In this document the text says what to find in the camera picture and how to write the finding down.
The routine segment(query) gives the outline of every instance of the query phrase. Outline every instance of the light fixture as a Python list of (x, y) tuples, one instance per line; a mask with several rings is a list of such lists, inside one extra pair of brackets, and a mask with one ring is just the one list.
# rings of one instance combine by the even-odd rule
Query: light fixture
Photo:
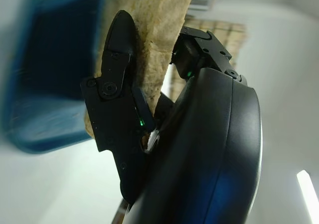
[(303, 170), (297, 179), (313, 224), (319, 224), (319, 201), (309, 174)]

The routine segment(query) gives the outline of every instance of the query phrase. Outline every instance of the sponge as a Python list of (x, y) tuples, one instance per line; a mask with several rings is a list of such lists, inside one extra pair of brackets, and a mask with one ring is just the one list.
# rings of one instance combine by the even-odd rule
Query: sponge
[[(190, 2), (191, 0), (105, 0), (95, 77), (101, 76), (104, 42), (112, 20), (119, 10), (125, 10), (131, 14), (138, 30), (136, 83), (144, 91), (154, 113)], [(85, 127), (94, 137), (87, 112)]]

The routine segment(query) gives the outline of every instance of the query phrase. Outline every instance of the blue plastic bin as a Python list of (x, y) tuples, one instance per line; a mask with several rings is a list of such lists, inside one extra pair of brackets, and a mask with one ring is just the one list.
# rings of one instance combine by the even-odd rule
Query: blue plastic bin
[(80, 82), (92, 75), (102, 0), (30, 0), (12, 61), (3, 132), (43, 153), (85, 141)]

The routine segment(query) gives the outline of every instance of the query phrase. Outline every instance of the black bracket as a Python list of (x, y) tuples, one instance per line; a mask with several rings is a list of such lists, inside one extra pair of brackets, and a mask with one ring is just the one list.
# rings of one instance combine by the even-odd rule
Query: black bracket
[(102, 76), (81, 83), (98, 150), (112, 151), (122, 195), (131, 204), (147, 163), (141, 139), (156, 127), (142, 90), (133, 84), (135, 38), (133, 19), (125, 11), (118, 12), (105, 42)]
[(229, 52), (211, 32), (183, 26), (171, 62), (176, 65), (180, 77), (186, 80), (201, 68), (209, 67), (247, 84), (229, 64), (230, 59)]

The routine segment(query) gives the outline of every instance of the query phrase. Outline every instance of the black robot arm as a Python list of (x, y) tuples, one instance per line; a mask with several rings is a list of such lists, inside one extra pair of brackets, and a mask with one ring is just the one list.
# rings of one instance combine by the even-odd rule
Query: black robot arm
[[(133, 19), (120, 11), (102, 76), (81, 84), (98, 149), (112, 151), (130, 203), (124, 223), (243, 224), (261, 170), (254, 89), (212, 33), (183, 27), (172, 63), (187, 83), (175, 104), (161, 95), (153, 118), (133, 81), (135, 37)], [(145, 152), (141, 138), (151, 131)]]

